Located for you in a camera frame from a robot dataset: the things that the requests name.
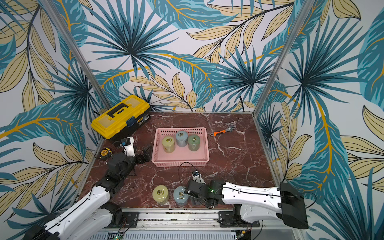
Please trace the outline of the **yellow-green tea canister front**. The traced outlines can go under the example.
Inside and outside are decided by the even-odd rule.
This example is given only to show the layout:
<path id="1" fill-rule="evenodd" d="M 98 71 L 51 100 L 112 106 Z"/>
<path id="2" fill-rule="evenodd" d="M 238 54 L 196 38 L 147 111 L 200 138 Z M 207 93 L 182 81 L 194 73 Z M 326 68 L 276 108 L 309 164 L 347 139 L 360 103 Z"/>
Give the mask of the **yellow-green tea canister front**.
<path id="1" fill-rule="evenodd" d="M 158 185 L 153 190 L 153 199 L 159 204 L 159 205 L 165 205 L 168 203 L 170 198 L 169 190 L 164 185 Z"/>

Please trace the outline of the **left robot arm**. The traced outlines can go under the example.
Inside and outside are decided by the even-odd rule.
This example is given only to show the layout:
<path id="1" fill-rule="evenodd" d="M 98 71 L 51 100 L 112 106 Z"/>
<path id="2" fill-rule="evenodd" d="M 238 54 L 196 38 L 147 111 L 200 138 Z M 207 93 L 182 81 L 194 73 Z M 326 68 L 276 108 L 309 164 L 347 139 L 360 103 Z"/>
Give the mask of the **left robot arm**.
<path id="1" fill-rule="evenodd" d="M 108 226 L 123 226 L 128 220 L 122 208 L 111 202 L 125 185 L 125 179 L 137 164 L 151 160 L 153 148 L 147 146 L 140 155 L 117 153 L 109 158 L 108 170 L 100 181 L 77 203 L 43 226 L 26 231 L 25 240 L 87 240 Z"/>

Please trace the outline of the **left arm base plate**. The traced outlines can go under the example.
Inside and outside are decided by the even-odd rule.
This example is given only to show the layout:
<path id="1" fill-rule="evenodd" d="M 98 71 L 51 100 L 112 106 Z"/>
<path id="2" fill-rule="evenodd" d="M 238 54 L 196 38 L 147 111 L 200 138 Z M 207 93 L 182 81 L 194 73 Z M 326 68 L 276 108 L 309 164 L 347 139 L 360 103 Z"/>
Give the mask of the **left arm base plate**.
<path id="1" fill-rule="evenodd" d="M 111 223 L 107 226 L 107 228 L 120 228 L 123 225 L 131 226 L 132 229 L 137 227 L 139 220 L 139 212 L 119 212 L 117 214 L 113 214 L 113 218 Z"/>

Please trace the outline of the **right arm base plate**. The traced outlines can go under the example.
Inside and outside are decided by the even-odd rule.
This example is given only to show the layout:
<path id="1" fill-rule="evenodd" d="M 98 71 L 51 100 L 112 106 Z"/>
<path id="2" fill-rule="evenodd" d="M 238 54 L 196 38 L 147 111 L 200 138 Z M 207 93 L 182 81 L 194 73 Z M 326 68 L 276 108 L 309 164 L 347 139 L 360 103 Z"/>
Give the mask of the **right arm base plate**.
<path id="1" fill-rule="evenodd" d="M 261 226 L 259 221 L 247 223 L 241 219 L 236 219 L 233 211 L 219 211 L 218 214 L 219 217 L 217 222 L 220 224 L 221 228 L 257 228 Z"/>

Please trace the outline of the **pink plastic basket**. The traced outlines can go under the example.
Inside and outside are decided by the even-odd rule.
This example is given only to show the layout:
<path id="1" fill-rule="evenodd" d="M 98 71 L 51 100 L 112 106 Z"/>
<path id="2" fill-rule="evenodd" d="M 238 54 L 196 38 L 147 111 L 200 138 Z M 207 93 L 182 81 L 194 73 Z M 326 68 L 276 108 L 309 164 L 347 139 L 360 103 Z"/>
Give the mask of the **pink plastic basket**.
<path id="1" fill-rule="evenodd" d="M 179 147 L 175 144 L 175 150 L 167 153 L 163 146 L 163 140 L 167 137 L 176 137 L 176 133 L 185 131 L 188 135 L 196 135 L 200 138 L 197 151 L 191 151 L 187 146 Z M 196 166 L 205 166 L 210 160 L 207 129 L 199 128 L 158 128 L 154 139 L 152 163 L 156 167 L 179 167 L 183 162 L 189 162 Z"/>

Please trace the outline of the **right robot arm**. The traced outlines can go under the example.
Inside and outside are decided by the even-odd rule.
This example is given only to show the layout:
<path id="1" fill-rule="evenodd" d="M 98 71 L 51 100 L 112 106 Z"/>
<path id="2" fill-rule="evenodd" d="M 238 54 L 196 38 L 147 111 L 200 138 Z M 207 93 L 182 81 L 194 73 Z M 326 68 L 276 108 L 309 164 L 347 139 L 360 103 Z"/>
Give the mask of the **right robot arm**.
<path id="1" fill-rule="evenodd" d="M 294 229 L 309 228 L 305 198 L 293 186 L 281 183 L 278 187 L 254 188 L 224 181 L 209 184 L 190 180 L 185 194 L 205 207 L 233 206 L 231 212 L 220 212 L 221 227 L 246 227 L 255 222 L 281 220 Z"/>

